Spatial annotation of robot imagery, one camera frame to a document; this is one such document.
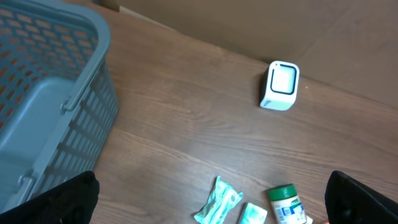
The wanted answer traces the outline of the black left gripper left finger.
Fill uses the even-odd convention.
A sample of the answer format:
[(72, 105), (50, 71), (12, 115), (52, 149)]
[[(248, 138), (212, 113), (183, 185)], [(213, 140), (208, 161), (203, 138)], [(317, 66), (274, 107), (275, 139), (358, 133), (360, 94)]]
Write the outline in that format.
[(89, 224), (98, 203), (100, 183), (92, 171), (42, 193), (1, 214), (1, 224)]

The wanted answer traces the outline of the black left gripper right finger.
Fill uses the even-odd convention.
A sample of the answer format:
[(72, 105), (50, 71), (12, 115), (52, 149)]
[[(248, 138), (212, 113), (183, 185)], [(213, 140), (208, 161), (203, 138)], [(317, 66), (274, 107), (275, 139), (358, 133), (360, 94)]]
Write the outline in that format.
[(335, 170), (326, 185), (330, 224), (397, 224), (397, 202)]

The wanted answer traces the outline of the green capped bottle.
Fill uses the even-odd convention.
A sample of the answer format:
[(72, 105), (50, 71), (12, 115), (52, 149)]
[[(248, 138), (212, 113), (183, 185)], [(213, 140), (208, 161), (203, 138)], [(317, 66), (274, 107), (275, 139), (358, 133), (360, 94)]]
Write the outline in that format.
[(278, 224), (305, 224), (307, 216), (294, 184), (266, 191)]

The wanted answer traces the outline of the teal tissue pack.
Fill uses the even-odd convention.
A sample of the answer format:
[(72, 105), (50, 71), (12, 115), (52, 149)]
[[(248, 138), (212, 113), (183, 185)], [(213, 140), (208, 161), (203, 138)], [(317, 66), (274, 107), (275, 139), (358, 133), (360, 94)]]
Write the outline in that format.
[(238, 224), (265, 224), (267, 215), (267, 210), (247, 202), (239, 216)]

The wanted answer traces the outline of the teal snack bar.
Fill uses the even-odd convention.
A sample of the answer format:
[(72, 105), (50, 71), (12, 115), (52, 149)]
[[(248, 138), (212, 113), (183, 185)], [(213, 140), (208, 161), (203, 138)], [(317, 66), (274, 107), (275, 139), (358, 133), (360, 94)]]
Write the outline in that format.
[(235, 191), (217, 176), (207, 203), (193, 217), (200, 224), (222, 224), (228, 212), (237, 206), (243, 196), (242, 192)]

